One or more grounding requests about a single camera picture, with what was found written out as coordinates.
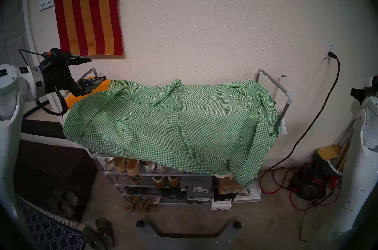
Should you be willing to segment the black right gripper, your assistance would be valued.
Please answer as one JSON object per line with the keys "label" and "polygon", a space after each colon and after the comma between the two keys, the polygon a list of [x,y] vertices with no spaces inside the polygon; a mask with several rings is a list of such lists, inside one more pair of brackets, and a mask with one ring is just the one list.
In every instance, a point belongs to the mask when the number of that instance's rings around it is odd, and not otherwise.
{"label": "black right gripper", "polygon": [[370,97],[370,87],[364,87],[363,89],[352,88],[350,95],[362,105],[364,100]]}

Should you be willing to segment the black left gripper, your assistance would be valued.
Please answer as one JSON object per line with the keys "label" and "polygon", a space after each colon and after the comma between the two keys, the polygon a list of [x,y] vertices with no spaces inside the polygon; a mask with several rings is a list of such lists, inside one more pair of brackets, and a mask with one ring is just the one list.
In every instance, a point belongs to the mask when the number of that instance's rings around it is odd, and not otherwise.
{"label": "black left gripper", "polygon": [[45,94],[55,90],[68,90],[74,96],[88,95],[105,81],[105,76],[89,79],[79,79],[78,83],[72,78],[69,66],[92,62],[88,56],[72,55],[61,49],[51,49],[43,53],[44,60],[40,63],[43,76]]}

